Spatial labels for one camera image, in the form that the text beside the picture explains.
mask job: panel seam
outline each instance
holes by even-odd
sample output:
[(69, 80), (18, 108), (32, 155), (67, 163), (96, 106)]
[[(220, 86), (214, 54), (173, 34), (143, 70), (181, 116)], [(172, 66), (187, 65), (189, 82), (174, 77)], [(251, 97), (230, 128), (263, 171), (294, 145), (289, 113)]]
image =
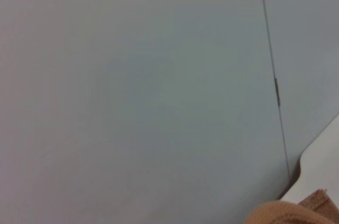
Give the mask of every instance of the panel seam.
[[(277, 78), (276, 73), (275, 73), (275, 67), (274, 67), (273, 49), (272, 49), (272, 41), (271, 41), (271, 34), (270, 34), (270, 28), (269, 28), (269, 19), (268, 19), (268, 16), (267, 16), (266, 0), (262, 0), (262, 3), (263, 3), (263, 9), (264, 9), (265, 23), (266, 23), (267, 39), (269, 41), (271, 64), (272, 64), (272, 69), (273, 69), (273, 78)], [(287, 172), (288, 172), (288, 179), (289, 179), (289, 181), (291, 181), (290, 168), (289, 168), (288, 157), (287, 157), (285, 134), (284, 134), (284, 128), (283, 128), (282, 118), (281, 118), (281, 106), (278, 106), (278, 109), (279, 109), (280, 128), (281, 128), (282, 140), (283, 140), (283, 144), (284, 144), (284, 152), (285, 152), (285, 158), (286, 158), (286, 167), (287, 167)]]

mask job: tan fabric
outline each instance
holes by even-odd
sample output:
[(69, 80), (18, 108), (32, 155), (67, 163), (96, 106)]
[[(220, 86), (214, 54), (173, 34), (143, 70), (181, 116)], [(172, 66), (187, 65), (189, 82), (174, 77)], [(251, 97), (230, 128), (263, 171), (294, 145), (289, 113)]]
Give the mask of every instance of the tan fabric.
[(244, 224), (333, 224), (333, 222), (300, 205), (273, 201), (256, 208)]
[(319, 213), (321, 216), (339, 224), (339, 210), (326, 194), (325, 190), (315, 191), (298, 205)]

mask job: door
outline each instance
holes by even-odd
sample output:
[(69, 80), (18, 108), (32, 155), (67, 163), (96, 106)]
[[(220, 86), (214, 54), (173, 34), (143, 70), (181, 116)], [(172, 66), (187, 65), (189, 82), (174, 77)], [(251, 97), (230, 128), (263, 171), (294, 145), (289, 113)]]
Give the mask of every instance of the door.
[(339, 112), (339, 0), (266, 0), (290, 172)]
[(239, 223), (287, 185), (262, 0), (0, 3), (4, 222)]

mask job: white wall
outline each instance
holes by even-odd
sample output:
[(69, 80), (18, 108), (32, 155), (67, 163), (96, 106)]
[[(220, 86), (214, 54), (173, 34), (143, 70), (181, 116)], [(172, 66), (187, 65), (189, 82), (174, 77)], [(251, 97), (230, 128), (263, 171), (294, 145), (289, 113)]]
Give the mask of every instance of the white wall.
[(261, 0), (0, 0), (4, 223), (240, 223), (288, 183)]
[(290, 171), (339, 112), (339, 0), (266, 0)]

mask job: brown cloth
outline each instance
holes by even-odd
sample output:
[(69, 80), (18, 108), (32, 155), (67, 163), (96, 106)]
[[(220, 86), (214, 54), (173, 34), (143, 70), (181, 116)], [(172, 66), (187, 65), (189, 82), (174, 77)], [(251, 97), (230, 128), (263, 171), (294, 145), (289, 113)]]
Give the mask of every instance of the brown cloth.
[(300, 205), (273, 201), (256, 208), (244, 224), (334, 224), (339, 210), (323, 190), (318, 190)]
[(325, 190), (315, 191), (298, 205), (306, 207), (332, 222), (339, 224), (339, 210), (326, 194)]

